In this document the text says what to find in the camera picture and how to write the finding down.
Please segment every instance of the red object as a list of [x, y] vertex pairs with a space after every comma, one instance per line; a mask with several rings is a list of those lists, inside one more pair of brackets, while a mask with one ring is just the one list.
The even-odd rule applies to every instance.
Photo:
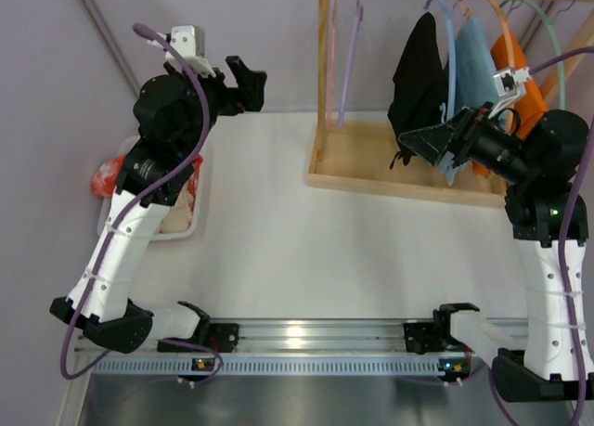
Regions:
[[[93, 193], [103, 199], [111, 199], [111, 195], [115, 190], [115, 181], [122, 169], [123, 159], [125, 155], [116, 157], [106, 161], [101, 165], [93, 180], [91, 181], [91, 188]], [[190, 210], [194, 212], [194, 205], [196, 204], [196, 190], [198, 189], [198, 178], [200, 176], [200, 166], [204, 159], [199, 155], [193, 162], [194, 173], [187, 181], [187, 192], [193, 197], [192, 207]]]

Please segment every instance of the robotic arm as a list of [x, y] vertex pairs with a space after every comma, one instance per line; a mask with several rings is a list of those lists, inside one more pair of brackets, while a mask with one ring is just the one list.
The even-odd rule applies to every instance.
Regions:
[[[594, 364], [586, 346], [581, 291], [588, 220], [581, 198], [571, 216], [566, 243], [570, 294], [564, 290], [557, 254], [570, 181], [586, 145], [588, 125], [572, 112], [550, 110], [525, 140], [503, 131], [497, 116], [523, 96], [523, 82], [529, 79], [527, 69], [498, 72], [495, 80], [503, 105], [465, 108], [449, 122], [399, 137], [431, 165], [451, 152], [454, 165], [474, 160], [508, 181], [506, 213], [527, 275], [525, 351], [471, 304], [442, 305], [433, 313], [434, 327], [445, 342], [466, 344], [480, 356], [493, 369], [499, 394], [511, 402], [576, 399], [579, 376], [572, 342], [576, 329], [590, 375], [587, 397], [591, 399]], [[573, 321], [568, 317], [568, 297], [575, 304]]]
[[[239, 57], [227, 57], [226, 63], [238, 84], [228, 88], [224, 74], [213, 69], [204, 57], [202, 29], [191, 25], [174, 27], [162, 37], [196, 74], [207, 97], [211, 128], [219, 115], [261, 110], [265, 72], [250, 71]], [[166, 60], [167, 74], [147, 81], [134, 105], [140, 139], [124, 159], [110, 214], [89, 265], [68, 296], [55, 299], [50, 308], [54, 316], [69, 324], [84, 299], [88, 279], [94, 278], [95, 285], [81, 307], [76, 327], [95, 344], [125, 354], [151, 339], [178, 338], [202, 343], [209, 322], [208, 315], [190, 303], [140, 308], [128, 299], [150, 238], [190, 178], [191, 164], [134, 205], [117, 228], [112, 224], [141, 191], [190, 155], [201, 136], [202, 108], [197, 92], [169, 53]], [[111, 236], [109, 247], [103, 252], [104, 242]], [[100, 268], [93, 276], [97, 259]]]

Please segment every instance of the table surface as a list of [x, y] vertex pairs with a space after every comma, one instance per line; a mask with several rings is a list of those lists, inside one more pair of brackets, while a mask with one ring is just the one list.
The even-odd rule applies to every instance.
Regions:
[[134, 301], [235, 318], [419, 318], [461, 302], [526, 316], [503, 210], [309, 187], [315, 127], [314, 113], [221, 118], [202, 152], [198, 228], [151, 242]]

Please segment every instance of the wooden base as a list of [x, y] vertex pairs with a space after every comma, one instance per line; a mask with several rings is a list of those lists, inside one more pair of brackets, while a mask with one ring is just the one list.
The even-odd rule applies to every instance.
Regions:
[[339, 131], [332, 122], [328, 131], [319, 129], [308, 171], [310, 187], [496, 208], [504, 204], [504, 180], [478, 176], [471, 167], [458, 173], [452, 187], [437, 168], [419, 158], [408, 166], [396, 161], [390, 170], [398, 147], [388, 124], [346, 122]]

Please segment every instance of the wooden clothes rack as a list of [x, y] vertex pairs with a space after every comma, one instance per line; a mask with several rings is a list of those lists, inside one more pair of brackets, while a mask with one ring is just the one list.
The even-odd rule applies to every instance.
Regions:
[[[575, 0], [594, 2], [594, 0]], [[419, 158], [408, 166], [390, 162], [397, 151], [389, 124], [345, 122], [342, 130], [326, 122], [328, 90], [329, 0], [319, 0], [317, 128], [308, 170], [308, 185], [346, 191], [367, 192], [422, 200], [437, 200], [480, 206], [502, 207], [505, 182], [491, 174], [475, 175], [471, 168], [458, 173], [452, 187], [437, 168]], [[594, 11], [584, 21], [569, 49], [594, 44]], [[566, 62], [566, 75], [582, 57]], [[542, 92], [550, 102], [557, 91], [556, 75], [550, 74]]]

